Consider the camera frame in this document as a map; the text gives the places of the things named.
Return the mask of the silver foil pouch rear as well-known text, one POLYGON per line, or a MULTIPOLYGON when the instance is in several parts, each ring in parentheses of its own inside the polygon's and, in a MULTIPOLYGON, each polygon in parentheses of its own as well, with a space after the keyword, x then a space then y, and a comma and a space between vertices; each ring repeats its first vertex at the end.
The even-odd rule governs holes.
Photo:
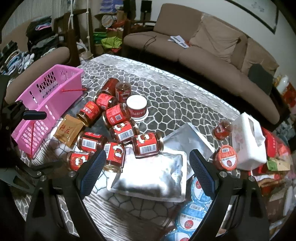
POLYGON ((189 157, 191 150, 197 149, 206 161, 214 154, 214 147, 191 124, 185 123, 164 137, 164 150, 183 151, 189 157))

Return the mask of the tan sofa cushion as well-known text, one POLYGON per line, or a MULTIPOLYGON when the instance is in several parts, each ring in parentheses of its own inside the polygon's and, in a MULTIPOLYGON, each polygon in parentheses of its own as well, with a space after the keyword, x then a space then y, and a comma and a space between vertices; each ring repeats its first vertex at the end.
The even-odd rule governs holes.
POLYGON ((230 63, 235 48, 244 43, 245 39, 246 36, 234 27, 212 15, 203 14, 189 44, 230 63))

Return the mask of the brown tea packet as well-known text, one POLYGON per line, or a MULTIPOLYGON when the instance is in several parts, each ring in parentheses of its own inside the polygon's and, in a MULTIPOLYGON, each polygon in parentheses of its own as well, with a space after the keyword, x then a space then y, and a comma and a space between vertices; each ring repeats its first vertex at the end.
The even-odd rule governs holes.
POLYGON ((54 137, 64 143, 67 147, 71 147, 83 127, 84 124, 81 120, 66 114, 58 126, 54 137))

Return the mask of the silver foil pouch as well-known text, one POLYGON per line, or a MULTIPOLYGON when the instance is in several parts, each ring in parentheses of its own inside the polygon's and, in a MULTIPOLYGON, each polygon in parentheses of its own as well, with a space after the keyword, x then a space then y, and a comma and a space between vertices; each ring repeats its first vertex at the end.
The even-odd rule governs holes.
POLYGON ((164 150, 183 151, 189 157, 191 150, 197 149, 206 161, 214 154, 214 147, 191 124, 185 123, 164 137, 164 150))
POLYGON ((186 197, 187 154, 165 149, 156 156, 137 159, 129 145, 122 172, 107 177, 107 190, 112 193, 181 203, 186 197))

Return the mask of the red sauce jar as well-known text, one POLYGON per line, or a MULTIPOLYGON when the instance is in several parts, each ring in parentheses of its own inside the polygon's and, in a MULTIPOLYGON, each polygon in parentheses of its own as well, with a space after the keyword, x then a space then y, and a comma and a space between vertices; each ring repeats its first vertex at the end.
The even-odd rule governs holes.
POLYGON ((126 120, 112 126, 109 132, 114 140, 127 144, 132 141, 132 137, 139 135, 139 128, 134 120, 126 120))

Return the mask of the blue lid cup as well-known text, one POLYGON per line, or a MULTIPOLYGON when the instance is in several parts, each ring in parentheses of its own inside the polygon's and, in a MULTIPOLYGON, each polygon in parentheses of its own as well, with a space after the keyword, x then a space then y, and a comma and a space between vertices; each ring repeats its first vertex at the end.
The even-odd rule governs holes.
POLYGON ((161 238, 161 241, 188 241, 194 232, 172 230, 161 238))
POLYGON ((179 211, 175 226, 185 233, 194 233, 208 211, 208 207, 198 202, 190 201, 179 211))
POLYGON ((194 202, 200 204, 209 204, 212 202, 212 199, 205 194, 197 177, 194 177, 191 184, 191 198, 194 202))

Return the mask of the red lidded cup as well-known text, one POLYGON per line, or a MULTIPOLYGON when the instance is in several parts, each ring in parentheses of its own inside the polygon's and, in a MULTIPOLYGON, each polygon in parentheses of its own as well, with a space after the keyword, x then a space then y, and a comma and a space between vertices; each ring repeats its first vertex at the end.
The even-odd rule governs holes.
POLYGON ((237 154, 230 145, 223 145, 216 152, 213 164, 218 170, 232 171, 237 166, 237 154))

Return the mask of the framed ink painting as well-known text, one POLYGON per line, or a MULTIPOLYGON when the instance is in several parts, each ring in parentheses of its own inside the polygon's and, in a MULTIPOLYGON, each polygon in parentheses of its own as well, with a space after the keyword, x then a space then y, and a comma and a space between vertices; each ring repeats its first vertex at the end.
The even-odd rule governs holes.
POLYGON ((278 25, 279 9, 270 0, 227 0, 241 8, 267 27, 273 34, 278 25))

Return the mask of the dark green cushion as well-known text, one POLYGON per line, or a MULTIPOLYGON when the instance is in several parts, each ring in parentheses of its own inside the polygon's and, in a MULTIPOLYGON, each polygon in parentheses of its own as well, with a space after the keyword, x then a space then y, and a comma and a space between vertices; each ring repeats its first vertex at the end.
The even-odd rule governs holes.
POLYGON ((270 95, 273 87, 273 76, 268 73, 260 64, 253 64, 250 67, 248 78, 267 95, 270 95))

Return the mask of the silver foil pouch front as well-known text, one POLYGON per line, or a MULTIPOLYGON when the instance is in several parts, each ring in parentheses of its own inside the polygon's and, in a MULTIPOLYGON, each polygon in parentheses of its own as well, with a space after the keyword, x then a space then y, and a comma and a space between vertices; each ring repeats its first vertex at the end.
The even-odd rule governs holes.
POLYGON ((137 159, 129 145, 122 172, 107 177, 107 190, 112 193, 181 203, 186 197, 187 154, 165 149, 156 156, 137 159))

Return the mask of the white tissue box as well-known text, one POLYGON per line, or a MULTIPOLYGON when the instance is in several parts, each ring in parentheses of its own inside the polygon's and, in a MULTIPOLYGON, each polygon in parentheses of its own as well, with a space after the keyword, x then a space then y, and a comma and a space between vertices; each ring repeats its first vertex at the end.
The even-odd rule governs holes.
POLYGON ((232 147, 237 154, 237 168, 251 171, 264 165, 267 155, 260 123, 247 113, 242 113, 232 125, 232 147))

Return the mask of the red sauce jar barcode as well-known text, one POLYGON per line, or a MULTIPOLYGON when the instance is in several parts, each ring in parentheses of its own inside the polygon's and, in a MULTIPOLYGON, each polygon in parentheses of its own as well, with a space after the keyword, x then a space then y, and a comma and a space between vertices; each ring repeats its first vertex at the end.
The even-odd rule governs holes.
POLYGON ((163 151, 164 142, 160 132, 142 133, 132 137, 136 158, 155 156, 163 151))

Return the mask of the blue lid cup upper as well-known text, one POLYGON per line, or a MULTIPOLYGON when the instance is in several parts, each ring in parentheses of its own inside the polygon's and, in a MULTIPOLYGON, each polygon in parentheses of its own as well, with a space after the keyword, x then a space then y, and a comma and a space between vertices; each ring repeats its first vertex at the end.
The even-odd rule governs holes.
POLYGON ((191 184, 191 198, 194 202, 200 204, 209 204, 212 202, 212 199, 205 194, 197 177, 194 177, 191 184))

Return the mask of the papers on sofa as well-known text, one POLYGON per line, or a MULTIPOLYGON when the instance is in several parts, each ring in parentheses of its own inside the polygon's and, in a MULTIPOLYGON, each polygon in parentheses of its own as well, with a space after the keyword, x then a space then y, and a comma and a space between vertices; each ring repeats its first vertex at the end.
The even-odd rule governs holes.
POLYGON ((170 42, 175 42, 179 46, 183 47, 184 49, 189 48, 190 46, 188 43, 185 42, 185 40, 181 36, 170 36, 170 39, 168 39, 170 42))

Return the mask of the white garment steamer stand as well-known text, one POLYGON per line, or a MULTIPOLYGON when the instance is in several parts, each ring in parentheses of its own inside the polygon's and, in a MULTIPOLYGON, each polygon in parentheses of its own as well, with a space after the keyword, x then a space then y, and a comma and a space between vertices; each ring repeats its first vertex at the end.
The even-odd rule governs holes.
POLYGON ((76 2, 68 1, 70 11, 68 28, 74 31, 79 59, 84 63, 94 57, 92 14, 89 1, 86 1, 86 7, 83 9, 77 9, 76 2))

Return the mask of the brown three-seat sofa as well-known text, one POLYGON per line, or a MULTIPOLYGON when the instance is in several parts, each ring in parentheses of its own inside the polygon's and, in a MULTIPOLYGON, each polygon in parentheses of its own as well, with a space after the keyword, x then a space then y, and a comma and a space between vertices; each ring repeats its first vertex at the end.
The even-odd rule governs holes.
POLYGON ((280 113, 271 98, 273 87, 267 95, 248 78, 253 64, 260 64, 274 76, 277 61, 258 42, 236 27, 246 39, 235 48, 230 63, 191 46, 189 40, 203 14, 187 6, 163 4, 154 27, 144 32, 140 31, 137 21, 126 20, 124 56, 178 75, 215 94, 238 111, 250 114, 264 126, 277 124, 280 113), (184 49, 168 41, 170 36, 181 36, 190 47, 184 49))

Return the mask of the small red jar by tissue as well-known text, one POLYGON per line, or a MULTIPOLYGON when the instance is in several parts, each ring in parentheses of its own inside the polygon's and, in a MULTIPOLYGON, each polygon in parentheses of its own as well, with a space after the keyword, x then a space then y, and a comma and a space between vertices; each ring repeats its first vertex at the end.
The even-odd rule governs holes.
POLYGON ((217 140, 224 140, 227 138, 233 130, 232 122, 223 120, 213 130, 213 136, 217 140))

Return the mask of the pink plastic basket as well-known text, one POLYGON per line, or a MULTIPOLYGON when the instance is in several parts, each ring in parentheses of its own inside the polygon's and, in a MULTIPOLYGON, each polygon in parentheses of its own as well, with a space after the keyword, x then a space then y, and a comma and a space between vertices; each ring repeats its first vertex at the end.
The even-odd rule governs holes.
POLYGON ((11 134, 23 152, 33 156, 43 139, 69 107, 83 94, 83 70, 56 64, 19 97, 30 110, 44 111, 44 120, 22 120, 11 134))

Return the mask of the pile of folded clothes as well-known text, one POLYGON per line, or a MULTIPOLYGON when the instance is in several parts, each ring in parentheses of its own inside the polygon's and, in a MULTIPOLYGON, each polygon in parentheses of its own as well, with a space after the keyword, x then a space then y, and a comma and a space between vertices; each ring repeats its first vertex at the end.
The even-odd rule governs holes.
POLYGON ((16 77, 34 62, 53 53, 55 63, 65 62, 59 37, 52 28, 52 17, 28 20, 2 39, 1 75, 16 77))

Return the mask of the white lid red tub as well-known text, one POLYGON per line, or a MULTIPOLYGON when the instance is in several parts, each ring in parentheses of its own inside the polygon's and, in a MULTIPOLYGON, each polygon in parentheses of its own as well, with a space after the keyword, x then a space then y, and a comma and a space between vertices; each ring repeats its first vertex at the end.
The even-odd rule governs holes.
POLYGON ((130 112, 130 116, 134 121, 143 121, 149 114, 147 110, 147 99, 141 95, 131 95, 126 104, 130 112))

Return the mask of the red sauce jar cartoon label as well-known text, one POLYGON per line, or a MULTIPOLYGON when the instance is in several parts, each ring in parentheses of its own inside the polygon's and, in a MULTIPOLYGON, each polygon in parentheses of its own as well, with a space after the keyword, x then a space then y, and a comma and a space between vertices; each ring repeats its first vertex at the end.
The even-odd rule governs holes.
POLYGON ((125 159, 125 146, 119 142, 107 142, 104 145, 106 164, 104 170, 121 173, 125 159))

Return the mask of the blue lid cup middle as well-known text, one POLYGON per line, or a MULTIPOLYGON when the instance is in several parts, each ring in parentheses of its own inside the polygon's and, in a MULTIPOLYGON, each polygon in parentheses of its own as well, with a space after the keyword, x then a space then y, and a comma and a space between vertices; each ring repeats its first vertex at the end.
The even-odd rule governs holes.
POLYGON ((198 202, 190 201, 179 211, 175 226, 185 233, 194 233, 208 211, 208 207, 198 202))

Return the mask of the blue lid cup lower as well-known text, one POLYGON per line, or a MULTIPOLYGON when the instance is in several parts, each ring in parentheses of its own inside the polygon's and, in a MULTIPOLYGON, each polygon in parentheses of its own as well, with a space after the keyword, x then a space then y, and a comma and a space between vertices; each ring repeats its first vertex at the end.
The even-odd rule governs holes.
POLYGON ((161 238, 161 241, 188 241, 194 232, 172 230, 161 238))

